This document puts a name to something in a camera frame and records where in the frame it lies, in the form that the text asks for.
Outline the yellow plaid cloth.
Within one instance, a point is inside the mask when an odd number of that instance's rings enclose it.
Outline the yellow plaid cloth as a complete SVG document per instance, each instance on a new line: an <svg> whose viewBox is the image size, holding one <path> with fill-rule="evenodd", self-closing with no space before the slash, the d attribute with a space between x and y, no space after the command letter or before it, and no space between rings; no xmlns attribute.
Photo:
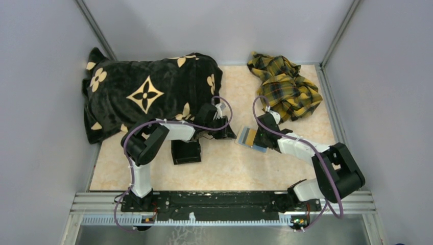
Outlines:
<svg viewBox="0 0 433 245"><path fill-rule="evenodd" d="M257 94L266 97L264 106L279 113L281 123L311 116L323 101L318 86L300 74L301 65L282 55L253 52L247 67L261 80Z"/></svg>

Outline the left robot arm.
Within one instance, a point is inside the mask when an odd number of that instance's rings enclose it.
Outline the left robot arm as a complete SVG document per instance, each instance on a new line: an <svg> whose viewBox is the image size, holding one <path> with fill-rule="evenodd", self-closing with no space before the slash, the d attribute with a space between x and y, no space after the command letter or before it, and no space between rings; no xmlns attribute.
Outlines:
<svg viewBox="0 0 433 245"><path fill-rule="evenodd" d="M222 114L225 104L204 104L198 114L179 122L148 119L137 123L121 140L131 168L131 185L119 201L123 212L153 211L156 198L151 184L151 162L164 142L171 143L175 165L197 163L202 160L199 139L210 135L213 139L235 139L229 118Z"/></svg>

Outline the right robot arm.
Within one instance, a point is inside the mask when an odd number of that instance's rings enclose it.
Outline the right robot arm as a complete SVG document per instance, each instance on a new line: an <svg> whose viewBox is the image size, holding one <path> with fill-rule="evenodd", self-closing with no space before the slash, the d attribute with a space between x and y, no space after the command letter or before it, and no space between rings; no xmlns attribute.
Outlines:
<svg viewBox="0 0 433 245"><path fill-rule="evenodd" d="M314 168L315 178L301 180L287 189L287 203L301 210L308 201L325 199L342 206L346 196L364 186L366 180L348 147L343 143L319 144L279 129L274 112L256 118L258 130L254 144L293 156Z"/></svg>

